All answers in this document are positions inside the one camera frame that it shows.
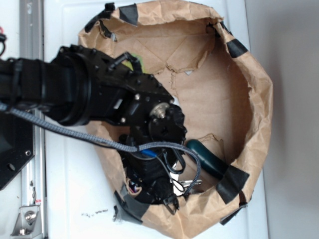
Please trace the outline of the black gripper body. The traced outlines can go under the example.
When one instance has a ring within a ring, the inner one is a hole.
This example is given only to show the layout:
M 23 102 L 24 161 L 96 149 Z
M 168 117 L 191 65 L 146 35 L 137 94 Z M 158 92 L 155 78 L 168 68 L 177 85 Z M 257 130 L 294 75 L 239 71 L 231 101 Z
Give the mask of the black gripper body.
M 170 174 L 179 174 L 173 168 L 179 160 L 179 152 L 169 148 L 153 148 L 145 154 L 124 151 L 119 154 L 131 180 L 130 192 L 138 193 L 135 199 L 146 204 L 163 204 L 174 215 L 179 209 L 179 202 L 173 192 Z

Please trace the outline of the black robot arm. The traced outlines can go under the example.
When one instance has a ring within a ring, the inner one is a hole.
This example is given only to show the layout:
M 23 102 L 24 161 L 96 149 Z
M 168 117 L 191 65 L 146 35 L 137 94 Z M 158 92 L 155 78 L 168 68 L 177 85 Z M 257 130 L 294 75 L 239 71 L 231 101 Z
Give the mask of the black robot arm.
M 0 63 L 3 111 L 38 109 L 63 126 L 105 121 L 127 126 L 125 147 L 151 142 L 183 144 L 184 114 L 172 95 L 126 52 L 112 58 L 96 49 L 62 47 L 56 58 Z

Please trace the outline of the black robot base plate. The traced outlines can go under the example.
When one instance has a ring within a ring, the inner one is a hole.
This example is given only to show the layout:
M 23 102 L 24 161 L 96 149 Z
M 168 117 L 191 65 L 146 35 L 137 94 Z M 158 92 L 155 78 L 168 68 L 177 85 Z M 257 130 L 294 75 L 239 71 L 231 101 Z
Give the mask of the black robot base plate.
M 0 115 L 0 189 L 3 190 L 34 156 L 33 125 Z

